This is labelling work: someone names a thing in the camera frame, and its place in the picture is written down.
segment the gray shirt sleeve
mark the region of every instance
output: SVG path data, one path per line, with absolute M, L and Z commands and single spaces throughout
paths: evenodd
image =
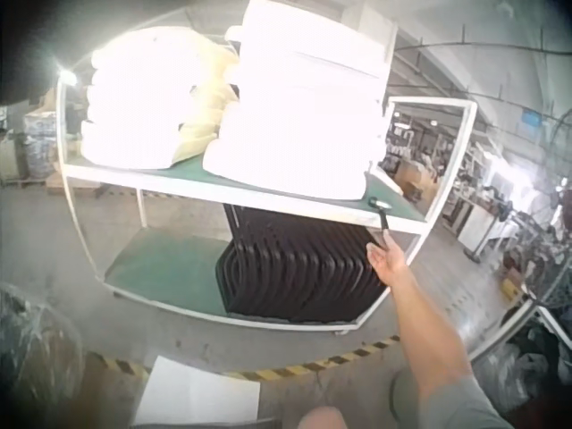
M 473 377 L 438 389 L 421 403 L 419 420 L 424 429 L 512 429 Z

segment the person's knee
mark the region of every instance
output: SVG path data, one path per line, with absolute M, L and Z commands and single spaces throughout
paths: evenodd
M 347 429 L 341 412 L 334 407 L 320 407 L 307 413 L 298 429 Z

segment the hand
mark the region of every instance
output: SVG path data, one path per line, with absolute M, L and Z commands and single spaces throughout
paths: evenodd
M 404 276 L 408 277 L 410 271 L 405 263 L 403 250 L 393 240 L 389 231 L 383 230 L 383 240 L 387 249 L 380 248 L 374 243 L 367 243 L 367 260 L 375 269 L 380 280 L 389 287 L 393 287 L 404 280 Z

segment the floor marking stripe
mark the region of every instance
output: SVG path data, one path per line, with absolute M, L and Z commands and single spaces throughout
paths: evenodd
M 336 366 L 371 356 L 374 353 L 378 353 L 399 342 L 400 337 L 398 335 L 393 335 L 387 340 L 365 345 L 361 349 L 353 350 L 339 356 L 332 356 L 327 359 L 316 360 L 315 362 L 309 362 L 307 364 L 286 366 L 285 368 L 261 369 L 258 371 L 232 371 L 223 373 L 223 375 L 241 380 L 250 380 L 252 382 L 273 382 L 284 378 L 295 377 L 297 375 L 317 373 L 326 369 L 335 368 Z M 134 375 L 142 379 L 147 379 L 151 374 L 152 368 L 147 368 L 143 365 L 134 364 L 121 359 L 103 357 L 97 353 L 92 354 L 111 370 L 127 375 Z

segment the white paper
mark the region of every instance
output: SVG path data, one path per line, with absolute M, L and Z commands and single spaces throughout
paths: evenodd
M 258 417 L 260 383 L 158 357 L 133 424 L 239 424 Z

